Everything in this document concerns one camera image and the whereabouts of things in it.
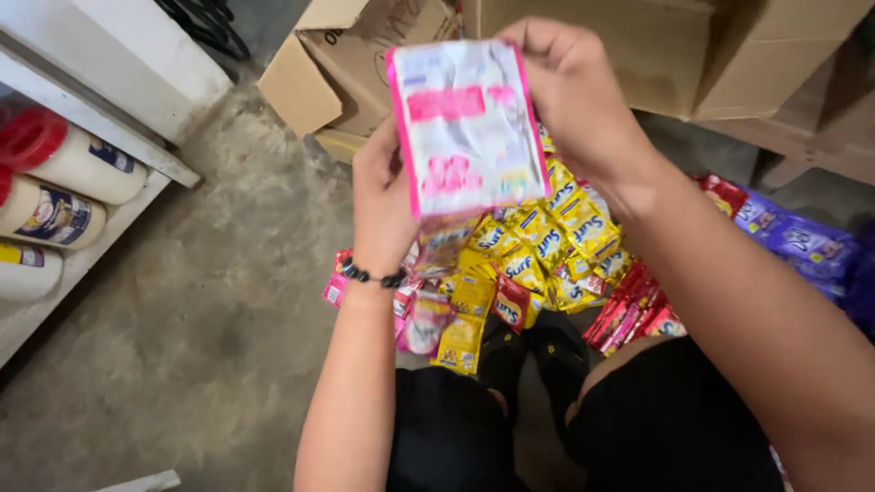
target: hand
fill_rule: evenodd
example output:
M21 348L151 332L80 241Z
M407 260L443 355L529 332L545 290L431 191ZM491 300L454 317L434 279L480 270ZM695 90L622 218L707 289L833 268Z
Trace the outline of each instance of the hand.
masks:
M599 36L546 18L524 18L498 34L522 47L538 115L578 176L615 181L655 153L628 108Z
M410 181L398 158L392 116L353 158L353 208L355 264L372 278L397 273L418 229L410 212Z

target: jar label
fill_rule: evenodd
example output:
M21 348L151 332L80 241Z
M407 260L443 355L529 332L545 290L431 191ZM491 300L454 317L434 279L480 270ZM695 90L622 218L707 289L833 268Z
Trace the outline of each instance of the jar label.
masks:
M39 187L39 204L15 234L68 245L79 239L91 221L91 204L70 193Z
M46 257L42 250L31 246L15 246L0 242L0 262L43 268L46 266Z
M91 145L88 146L88 151L121 172L134 172L134 158L94 135L91 136Z

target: person's left hand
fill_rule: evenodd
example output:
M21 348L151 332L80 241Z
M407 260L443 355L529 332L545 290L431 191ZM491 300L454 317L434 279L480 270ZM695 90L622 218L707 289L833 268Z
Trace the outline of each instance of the person's left hand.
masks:
M398 157L392 116L353 158L353 208L356 266L371 278L394 275L417 237L418 226L410 212L410 182Z

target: person's right hand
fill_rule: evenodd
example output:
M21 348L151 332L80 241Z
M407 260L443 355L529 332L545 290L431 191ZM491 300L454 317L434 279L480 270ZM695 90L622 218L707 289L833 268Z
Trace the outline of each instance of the person's right hand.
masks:
M498 38L522 47L535 108L563 162L576 175L605 185L622 182L655 154L595 32L524 18Z

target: black shorts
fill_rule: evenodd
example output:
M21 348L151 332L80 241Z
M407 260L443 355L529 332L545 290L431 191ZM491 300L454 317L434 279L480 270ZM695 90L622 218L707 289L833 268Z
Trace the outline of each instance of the black shorts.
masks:
M512 430L484 387L443 368L396 374L388 489L526 489ZM564 432L590 490L784 489L760 425L690 337L606 376Z

